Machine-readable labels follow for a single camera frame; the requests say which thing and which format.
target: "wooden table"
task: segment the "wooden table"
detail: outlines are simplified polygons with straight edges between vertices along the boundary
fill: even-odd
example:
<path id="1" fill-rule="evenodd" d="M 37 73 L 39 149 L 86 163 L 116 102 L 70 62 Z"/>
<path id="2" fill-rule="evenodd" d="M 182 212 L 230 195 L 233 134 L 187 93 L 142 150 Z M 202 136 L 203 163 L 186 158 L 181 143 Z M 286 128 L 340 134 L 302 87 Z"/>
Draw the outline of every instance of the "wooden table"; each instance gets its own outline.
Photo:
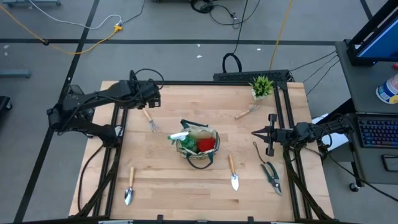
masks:
<path id="1" fill-rule="evenodd" d="M 103 82 L 101 89 L 113 83 Z M 311 122 L 303 84 L 288 83 L 288 87 L 295 122 Z M 161 90 L 161 95 L 162 106 L 148 109 L 160 127 L 155 133 L 150 131 L 148 120 L 141 110 L 129 110 L 111 218 L 155 220 L 157 215 L 162 214 L 165 220 L 245 221 L 253 216 L 255 221 L 294 221 L 280 145 L 275 144 L 275 156 L 268 157 L 265 155 L 266 144 L 250 134 L 269 124 L 269 113 L 277 113 L 274 96 L 261 100 L 259 110 L 235 120 L 234 116 L 248 109 L 249 103 L 253 102 L 250 86 L 168 85 Z M 93 122 L 109 124 L 113 106 L 97 108 Z M 286 113 L 284 117 L 285 125 L 289 126 Z M 209 168 L 194 169 L 167 140 L 168 135 L 182 129 L 181 119 L 209 124 L 219 132 L 221 147 Z M 268 183 L 253 141 L 257 142 L 262 158 L 275 166 L 281 181 L 282 197 Z M 100 145 L 101 141 L 97 138 L 88 140 L 82 167 Z M 309 147 L 318 150 L 316 144 Z M 231 186 L 228 154 L 233 155 L 239 175 L 237 192 Z M 90 199 L 98 186 L 103 155 L 104 150 L 88 165 L 83 178 L 82 203 Z M 309 192 L 324 211 L 333 217 L 320 158 L 304 150 L 301 155 Z M 194 161 L 198 166 L 207 162 Z M 124 190 L 128 186 L 131 166 L 136 169 L 134 199 L 126 206 Z M 298 189 L 297 193 L 301 217 L 305 217 Z M 107 194 L 105 190 L 99 214 L 104 213 Z M 76 203 L 77 186 L 71 215 L 77 212 Z"/>

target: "red object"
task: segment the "red object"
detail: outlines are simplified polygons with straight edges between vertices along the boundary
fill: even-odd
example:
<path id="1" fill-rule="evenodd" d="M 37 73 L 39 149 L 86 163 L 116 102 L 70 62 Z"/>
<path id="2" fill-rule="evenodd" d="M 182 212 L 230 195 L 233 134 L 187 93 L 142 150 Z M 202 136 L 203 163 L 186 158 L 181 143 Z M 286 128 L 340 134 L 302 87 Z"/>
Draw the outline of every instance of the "red object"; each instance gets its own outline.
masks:
<path id="1" fill-rule="evenodd" d="M 216 140 L 213 138 L 204 139 L 204 140 L 199 140 L 197 142 L 197 147 L 201 152 L 206 152 L 206 151 L 209 151 L 210 149 L 214 149 L 215 144 L 216 144 Z"/>

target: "pruning shears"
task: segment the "pruning shears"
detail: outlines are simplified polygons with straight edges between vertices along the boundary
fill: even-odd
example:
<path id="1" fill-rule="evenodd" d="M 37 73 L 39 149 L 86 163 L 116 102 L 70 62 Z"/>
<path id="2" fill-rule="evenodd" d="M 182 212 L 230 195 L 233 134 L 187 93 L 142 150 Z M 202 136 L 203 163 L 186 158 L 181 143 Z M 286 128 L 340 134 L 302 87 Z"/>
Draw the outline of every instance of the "pruning shears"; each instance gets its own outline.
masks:
<path id="1" fill-rule="evenodd" d="M 282 196 L 282 190 L 280 189 L 280 182 L 279 182 L 278 173 L 276 172 L 275 167 L 270 162 L 266 162 L 266 164 L 269 165 L 269 167 L 272 169 L 272 172 L 274 173 L 274 176 L 271 176 L 268 173 L 268 170 L 266 169 L 265 165 L 261 164 L 262 169 L 267 174 L 268 182 L 270 182 L 272 184 L 272 186 L 274 187 L 275 192 L 277 194 L 279 194 L 280 196 Z"/>

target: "trowel wooden handle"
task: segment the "trowel wooden handle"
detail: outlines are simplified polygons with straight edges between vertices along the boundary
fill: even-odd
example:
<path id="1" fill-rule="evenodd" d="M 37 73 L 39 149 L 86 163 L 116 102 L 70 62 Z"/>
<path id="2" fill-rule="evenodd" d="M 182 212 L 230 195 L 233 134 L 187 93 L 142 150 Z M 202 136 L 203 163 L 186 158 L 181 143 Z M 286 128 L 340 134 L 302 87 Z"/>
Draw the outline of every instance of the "trowel wooden handle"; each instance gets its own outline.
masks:
<path id="1" fill-rule="evenodd" d="M 130 169 L 130 181 L 129 181 L 129 187 L 132 187 L 132 181 L 134 180 L 134 167 L 131 167 Z"/>
<path id="2" fill-rule="evenodd" d="M 243 112 L 240 113 L 239 115 L 236 115 L 236 116 L 235 116 L 235 119 L 239 119 L 239 118 L 241 118 L 241 117 L 247 115 L 248 113 L 250 113 L 249 110 L 243 111 Z"/>
<path id="3" fill-rule="evenodd" d="M 144 111 L 145 116 L 148 118 L 148 121 L 153 121 L 151 116 L 149 115 L 148 111 L 145 108 L 142 109 Z"/>
<path id="4" fill-rule="evenodd" d="M 232 155 L 231 154 L 228 156 L 228 160 L 229 160 L 229 168 L 231 168 L 232 174 L 236 174 L 235 173 L 235 167 L 234 167 L 234 161 L 232 160 Z"/>

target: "keyboard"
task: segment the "keyboard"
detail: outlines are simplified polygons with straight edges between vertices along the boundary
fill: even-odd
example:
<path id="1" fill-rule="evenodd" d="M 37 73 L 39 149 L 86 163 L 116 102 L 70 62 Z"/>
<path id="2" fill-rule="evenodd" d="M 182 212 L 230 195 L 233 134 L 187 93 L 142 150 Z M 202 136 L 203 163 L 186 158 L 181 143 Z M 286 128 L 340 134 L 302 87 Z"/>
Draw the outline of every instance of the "keyboard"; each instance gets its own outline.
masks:
<path id="1" fill-rule="evenodd" d="M 357 125 L 362 147 L 398 149 L 398 116 L 359 116 Z"/>
<path id="2" fill-rule="evenodd" d="M 287 69 L 257 72 L 217 73 L 213 75 L 213 80 L 249 83 L 253 82 L 253 79 L 259 76 L 268 77 L 269 80 L 274 82 L 292 82 L 294 80 L 293 76 L 290 75 Z"/>

